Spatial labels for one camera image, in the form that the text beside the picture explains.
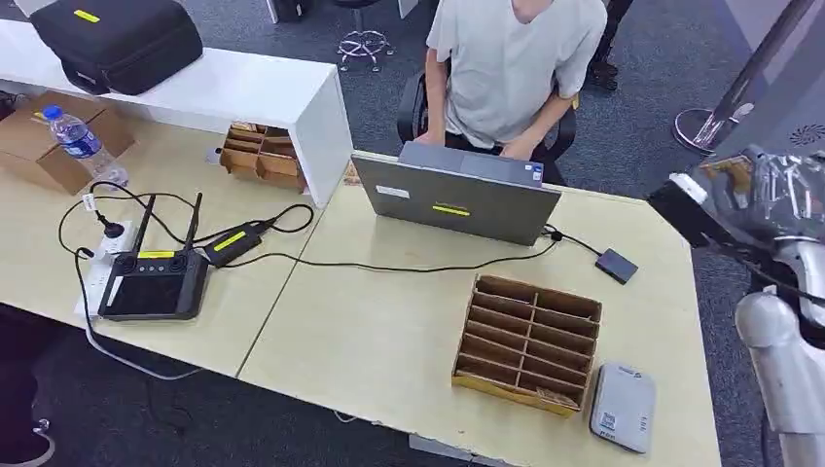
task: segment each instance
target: plastic bottle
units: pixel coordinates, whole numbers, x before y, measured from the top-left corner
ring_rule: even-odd
[[[64,114],[56,105],[43,109],[43,116],[49,121],[54,140],[86,167],[95,182],[105,180],[122,187],[128,184],[126,169],[106,151],[82,120]]]

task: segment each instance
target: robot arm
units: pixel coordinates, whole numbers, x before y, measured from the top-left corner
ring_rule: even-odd
[[[671,175],[648,198],[693,247],[718,246],[775,284],[743,298],[735,321],[787,467],[825,466],[823,167],[819,154],[751,147]]]

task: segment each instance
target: person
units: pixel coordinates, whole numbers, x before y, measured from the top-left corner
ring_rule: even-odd
[[[37,467],[54,455],[49,423],[35,422],[32,367],[54,341],[56,323],[0,304],[0,467]]]
[[[427,37],[429,123],[415,140],[541,160],[606,23],[601,0],[441,0]],[[554,163],[545,172],[563,184]]]

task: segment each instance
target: white power bank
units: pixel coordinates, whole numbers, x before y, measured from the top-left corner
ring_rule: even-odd
[[[656,386],[631,367],[605,363],[598,371],[591,411],[594,435],[636,452],[650,449]]]

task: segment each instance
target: yellow sticker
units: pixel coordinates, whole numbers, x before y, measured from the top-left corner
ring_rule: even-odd
[[[226,240],[224,240],[224,241],[218,243],[217,245],[215,245],[215,251],[223,250],[224,248],[230,246],[231,244],[233,244],[236,241],[243,238],[245,235],[246,235],[246,232],[244,232],[244,231],[241,231],[241,232],[238,232],[238,233],[234,234],[233,236],[231,236],[231,237],[227,238]]]
[[[433,206],[433,209],[441,212],[447,212],[449,214],[455,214],[457,216],[469,216],[470,213],[467,211],[463,211],[461,209],[455,209],[452,207],[444,207],[444,206]]]
[[[174,256],[174,251],[141,251],[137,254],[138,258],[143,259],[172,258]]]
[[[83,10],[75,10],[75,16],[85,19],[88,22],[98,22],[100,18],[91,13],[86,13]]]

